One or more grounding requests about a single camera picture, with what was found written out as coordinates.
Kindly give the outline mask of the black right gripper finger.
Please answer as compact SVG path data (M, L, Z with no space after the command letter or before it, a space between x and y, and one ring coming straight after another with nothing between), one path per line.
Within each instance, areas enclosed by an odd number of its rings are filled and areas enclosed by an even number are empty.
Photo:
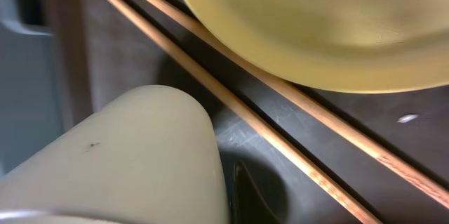
M232 212L236 224L279 224L243 162L234 164Z

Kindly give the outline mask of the white cup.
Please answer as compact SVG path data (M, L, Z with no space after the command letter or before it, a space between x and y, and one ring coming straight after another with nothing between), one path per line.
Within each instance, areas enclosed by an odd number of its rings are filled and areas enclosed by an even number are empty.
M129 91L1 179L2 223L228 223L210 117L168 86Z

